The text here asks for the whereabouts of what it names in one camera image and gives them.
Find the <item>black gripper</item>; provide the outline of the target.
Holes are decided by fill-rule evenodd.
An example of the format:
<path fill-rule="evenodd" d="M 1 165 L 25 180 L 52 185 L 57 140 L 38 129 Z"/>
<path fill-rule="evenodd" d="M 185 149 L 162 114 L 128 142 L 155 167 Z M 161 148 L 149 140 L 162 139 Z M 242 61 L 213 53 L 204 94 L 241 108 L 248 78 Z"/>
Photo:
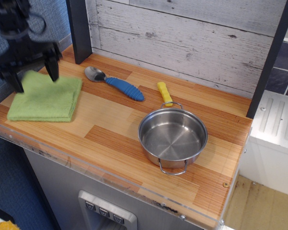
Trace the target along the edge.
<path fill-rule="evenodd" d="M 58 61 L 62 57 L 58 43 L 54 41 L 38 42 L 31 40 L 29 35 L 19 39 L 8 40 L 9 47 L 0 54 L 0 77 L 12 86 L 16 93 L 24 89 L 18 72 L 24 69 L 45 65 L 53 82 L 59 78 Z"/>

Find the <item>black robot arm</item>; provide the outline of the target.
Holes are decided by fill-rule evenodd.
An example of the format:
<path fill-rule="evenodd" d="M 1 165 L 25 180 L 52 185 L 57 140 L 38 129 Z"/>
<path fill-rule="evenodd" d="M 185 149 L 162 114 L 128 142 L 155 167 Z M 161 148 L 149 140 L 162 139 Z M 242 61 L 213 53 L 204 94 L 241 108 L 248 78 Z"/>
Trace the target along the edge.
<path fill-rule="evenodd" d="M 62 57 L 56 42 L 38 42 L 30 38 L 30 12 L 27 0 L 0 0 L 0 35 L 8 42 L 8 49 L 0 55 L 0 79 L 8 82 L 16 92 L 23 93 L 18 74 L 45 65 L 52 81 L 59 78 L 58 61 Z"/>

